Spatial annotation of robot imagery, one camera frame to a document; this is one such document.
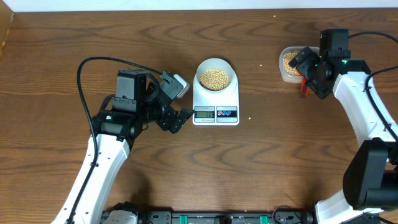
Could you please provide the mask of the red plastic scoop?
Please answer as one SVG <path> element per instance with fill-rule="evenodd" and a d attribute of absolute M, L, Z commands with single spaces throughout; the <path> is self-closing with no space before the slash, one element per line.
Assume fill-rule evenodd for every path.
<path fill-rule="evenodd" d="M 302 84 L 300 88 L 300 97 L 302 99 L 306 99 L 308 97 L 308 86 L 307 86 L 307 80 L 305 78 L 302 79 Z"/>

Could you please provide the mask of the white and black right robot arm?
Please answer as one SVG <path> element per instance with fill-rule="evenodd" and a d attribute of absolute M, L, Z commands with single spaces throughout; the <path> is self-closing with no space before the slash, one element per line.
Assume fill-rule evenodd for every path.
<path fill-rule="evenodd" d="M 301 94 L 312 90 L 320 99 L 329 94 L 341 103 L 353 127 L 358 150 L 343 176 L 343 188 L 317 202 L 299 219 L 302 223 L 386 223 L 382 212 L 397 209 L 397 123 L 374 86 L 362 59 L 353 59 L 348 29 L 320 33 L 320 46 L 292 47 L 287 63 L 303 78 Z"/>

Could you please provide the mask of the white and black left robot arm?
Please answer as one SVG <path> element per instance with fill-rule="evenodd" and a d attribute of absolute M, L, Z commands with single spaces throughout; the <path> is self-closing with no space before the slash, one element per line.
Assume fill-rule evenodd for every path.
<path fill-rule="evenodd" d="M 155 122 L 177 133 L 193 115 L 192 109 L 175 110 L 171 103 L 190 85 L 179 75 L 161 74 L 161 81 L 145 70 L 118 72 L 116 92 L 106 97 L 93 126 L 82 167 L 54 223 L 99 223 L 119 169 L 134 141 Z"/>

